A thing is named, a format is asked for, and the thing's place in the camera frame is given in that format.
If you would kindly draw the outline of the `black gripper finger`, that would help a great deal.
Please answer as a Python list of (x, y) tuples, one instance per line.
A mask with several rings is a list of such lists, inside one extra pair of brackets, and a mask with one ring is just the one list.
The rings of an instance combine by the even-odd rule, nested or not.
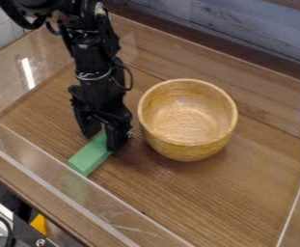
[(115, 152), (131, 138), (131, 123), (110, 123), (106, 127), (107, 148)]
[(87, 112), (84, 109), (74, 109), (74, 113), (83, 135), (91, 139), (102, 130), (102, 121), (96, 113)]

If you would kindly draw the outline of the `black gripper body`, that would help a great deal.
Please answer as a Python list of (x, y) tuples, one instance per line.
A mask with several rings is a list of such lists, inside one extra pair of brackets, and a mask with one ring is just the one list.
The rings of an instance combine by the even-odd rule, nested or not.
[(124, 104), (127, 93), (126, 75), (112, 73), (95, 76), (92, 73), (78, 73), (78, 85), (68, 87), (74, 109), (96, 113), (102, 124), (131, 122), (131, 111)]

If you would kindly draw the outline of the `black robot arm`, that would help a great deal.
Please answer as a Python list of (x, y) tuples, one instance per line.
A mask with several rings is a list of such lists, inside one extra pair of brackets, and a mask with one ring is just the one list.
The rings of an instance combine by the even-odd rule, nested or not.
[(131, 138), (124, 97), (134, 77), (118, 56), (120, 39), (103, 0), (0, 0), (0, 8), (22, 28), (46, 27), (62, 37), (79, 80), (68, 87), (78, 124), (88, 138), (103, 131), (107, 149), (115, 151)]

